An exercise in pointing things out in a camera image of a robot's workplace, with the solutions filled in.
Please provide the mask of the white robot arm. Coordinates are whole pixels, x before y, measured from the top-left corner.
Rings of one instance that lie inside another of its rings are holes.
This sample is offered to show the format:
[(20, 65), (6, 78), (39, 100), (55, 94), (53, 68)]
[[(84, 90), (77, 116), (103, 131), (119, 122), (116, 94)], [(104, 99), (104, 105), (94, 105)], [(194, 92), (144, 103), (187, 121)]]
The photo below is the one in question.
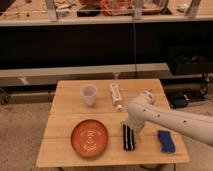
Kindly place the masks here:
[(213, 117), (163, 109), (154, 102), (155, 98), (149, 91), (133, 97), (127, 104), (127, 125), (140, 132), (148, 121), (213, 146)]

